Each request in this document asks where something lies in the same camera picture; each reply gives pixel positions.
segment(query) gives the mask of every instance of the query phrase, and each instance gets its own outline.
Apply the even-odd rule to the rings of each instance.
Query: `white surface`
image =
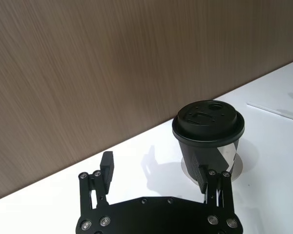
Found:
[[[293,63],[273,73],[278,77],[292,71]],[[272,92],[259,87],[261,79],[218,98],[232,104],[246,122],[238,147],[243,171],[232,184],[235,212],[245,234],[290,234],[293,233],[293,120],[246,104],[259,90],[260,94]],[[284,93],[292,92],[286,90],[288,85],[282,87]],[[182,155],[171,132],[171,121],[109,150],[114,151],[115,162],[107,196],[110,204],[159,195],[203,201],[199,188],[182,172]],[[78,174],[98,169],[101,155],[0,199],[0,234],[74,234],[80,216]]]
[[[293,63],[258,79],[248,86],[257,90],[250,105],[293,119]]]

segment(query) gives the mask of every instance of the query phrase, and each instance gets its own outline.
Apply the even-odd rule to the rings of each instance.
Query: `wood grain panel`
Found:
[[[0,0],[0,197],[293,60],[293,0]]]

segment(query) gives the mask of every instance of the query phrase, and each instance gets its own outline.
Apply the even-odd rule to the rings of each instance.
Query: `black coffee cup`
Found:
[[[187,171],[199,182],[201,190],[200,167],[232,173],[239,138],[244,132],[244,119],[234,107],[216,100],[193,102],[178,112],[172,129]]]

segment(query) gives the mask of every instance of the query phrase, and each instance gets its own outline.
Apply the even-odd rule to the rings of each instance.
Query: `wooden wall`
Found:
[[[293,0],[0,0],[0,197],[293,61]]]

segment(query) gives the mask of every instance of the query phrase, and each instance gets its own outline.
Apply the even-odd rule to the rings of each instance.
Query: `black plastic lid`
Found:
[[[223,101],[203,100],[182,108],[172,123],[175,137],[198,147],[219,147],[238,140],[244,132],[244,119]]]

